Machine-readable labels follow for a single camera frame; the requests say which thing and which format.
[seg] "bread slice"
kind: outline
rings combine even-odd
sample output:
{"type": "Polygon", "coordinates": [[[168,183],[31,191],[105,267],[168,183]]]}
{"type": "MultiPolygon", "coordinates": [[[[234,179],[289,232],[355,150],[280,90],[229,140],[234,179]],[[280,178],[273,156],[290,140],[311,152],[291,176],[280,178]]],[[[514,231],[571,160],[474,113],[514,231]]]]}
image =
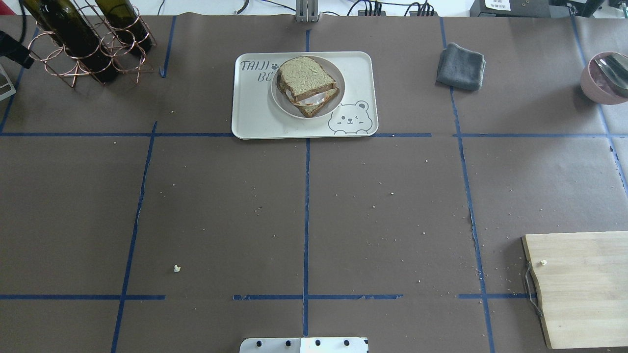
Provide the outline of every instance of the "bread slice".
{"type": "Polygon", "coordinates": [[[336,88],[336,81],[311,57],[296,57],[284,62],[277,71],[277,86],[291,102],[336,88]]]}
{"type": "Polygon", "coordinates": [[[296,107],[299,108],[299,110],[304,116],[313,117],[314,115],[316,115],[316,113],[320,112],[320,110],[323,109],[323,107],[325,107],[327,103],[330,102],[330,100],[332,100],[335,96],[338,95],[338,91],[339,90],[337,88],[331,89],[329,92],[329,98],[325,100],[324,102],[322,102],[321,104],[317,104],[315,106],[306,106],[306,107],[296,106],[296,107]]]}

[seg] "dark green bottle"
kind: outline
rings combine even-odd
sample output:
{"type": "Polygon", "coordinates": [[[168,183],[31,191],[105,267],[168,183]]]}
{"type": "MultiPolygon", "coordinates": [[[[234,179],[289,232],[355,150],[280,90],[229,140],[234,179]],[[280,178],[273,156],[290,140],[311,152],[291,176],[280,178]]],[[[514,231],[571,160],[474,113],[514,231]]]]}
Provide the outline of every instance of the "dark green bottle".
{"type": "MultiPolygon", "coordinates": [[[[138,16],[129,0],[96,0],[96,4],[113,27],[126,30],[116,33],[122,44],[130,45],[135,37],[136,42],[146,53],[153,47],[146,28],[142,22],[137,21],[138,16]]],[[[133,48],[131,53],[136,56],[142,54],[137,48],[133,48]]]]}
{"type": "MultiPolygon", "coordinates": [[[[52,32],[50,27],[46,24],[46,21],[44,21],[43,16],[41,15],[41,12],[40,12],[41,1],[40,0],[22,0],[22,3],[24,4],[24,7],[28,10],[28,12],[30,12],[31,15],[33,15],[33,18],[35,19],[35,21],[37,21],[37,24],[39,25],[41,29],[43,29],[46,32],[52,32]]],[[[59,38],[56,35],[50,35],[50,36],[52,40],[55,42],[55,44],[57,44],[58,46],[63,45],[63,43],[61,43],[61,40],[59,40],[59,38]]]]}
{"type": "Polygon", "coordinates": [[[107,48],[70,0],[40,0],[40,13],[44,22],[55,32],[70,54],[101,82],[113,81],[118,71],[111,63],[107,48]]]}

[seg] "wooden cutting board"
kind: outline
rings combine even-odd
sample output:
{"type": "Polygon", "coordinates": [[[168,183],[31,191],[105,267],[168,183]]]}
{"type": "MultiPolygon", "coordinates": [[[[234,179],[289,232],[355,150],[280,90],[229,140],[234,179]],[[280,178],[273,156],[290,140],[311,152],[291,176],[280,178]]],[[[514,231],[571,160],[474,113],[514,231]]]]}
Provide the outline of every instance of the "wooden cutting board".
{"type": "Polygon", "coordinates": [[[628,232],[528,234],[549,348],[628,346],[628,232]]]}

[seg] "brown table surface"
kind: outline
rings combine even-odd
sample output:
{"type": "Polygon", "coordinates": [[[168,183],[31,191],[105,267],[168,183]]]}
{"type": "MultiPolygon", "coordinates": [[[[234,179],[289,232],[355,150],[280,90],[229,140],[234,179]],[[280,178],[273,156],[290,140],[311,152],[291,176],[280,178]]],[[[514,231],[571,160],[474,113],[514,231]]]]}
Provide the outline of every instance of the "brown table surface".
{"type": "MultiPolygon", "coordinates": [[[[628,21],[145,20],[166,77],[139,86],[72,90],[2,61],[18,85],[0,102],[3,353],[237,352],[304,335],[549,352],[521,237],[628,229],[627,106],[579,88],[584,59],[628,52],[628,21]],[[435,83],[451,41],[485,55],[480,91],[435,83]],[[306,49],[371,56],[377,134],[233,137],[236,58],[306,49]]],[[[17,16],[0,21],[19,34],[17,16]]]]}

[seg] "metal utensil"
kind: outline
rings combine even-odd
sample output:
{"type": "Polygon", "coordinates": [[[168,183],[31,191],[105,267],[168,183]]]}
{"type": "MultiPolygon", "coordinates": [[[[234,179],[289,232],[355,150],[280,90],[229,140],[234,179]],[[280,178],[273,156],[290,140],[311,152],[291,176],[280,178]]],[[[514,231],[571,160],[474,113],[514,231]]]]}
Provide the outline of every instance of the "metal utensil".
{"type": "Polygon", "coordinates": [[[613,53],[607,57],[595,59],[600,67],[610,88],[617,95],[628,98],[628,58],[613,53]]]}

